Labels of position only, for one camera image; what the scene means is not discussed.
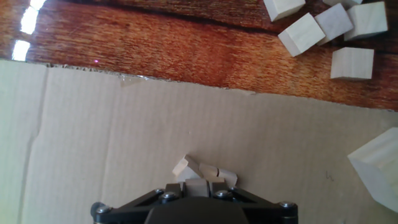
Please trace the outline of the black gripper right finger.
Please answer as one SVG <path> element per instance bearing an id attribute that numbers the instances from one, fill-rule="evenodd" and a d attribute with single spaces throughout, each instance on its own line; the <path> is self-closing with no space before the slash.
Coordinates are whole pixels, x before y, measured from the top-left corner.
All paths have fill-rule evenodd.
<path id="1" fill-rule="evenodd" d="M 238 187 L 226 183 L 210 185 L 211 198 L 233 202 L 241 208 L 249 223 L 298 224 L 298 205 L 289 201 L 272 203 Z"/>

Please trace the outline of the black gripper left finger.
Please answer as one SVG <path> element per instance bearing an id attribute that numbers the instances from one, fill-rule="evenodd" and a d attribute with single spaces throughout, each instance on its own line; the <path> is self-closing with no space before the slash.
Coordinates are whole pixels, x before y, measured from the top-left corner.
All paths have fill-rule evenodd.
<path id="1" fill-rule="evenodd" d="M 119 208 L 95 202 L 90 213 L 93 223 L 144 223 L 153 208 L 182 197 L 180 184 L 167 184 L 164 189 L 154 189 Z"/>

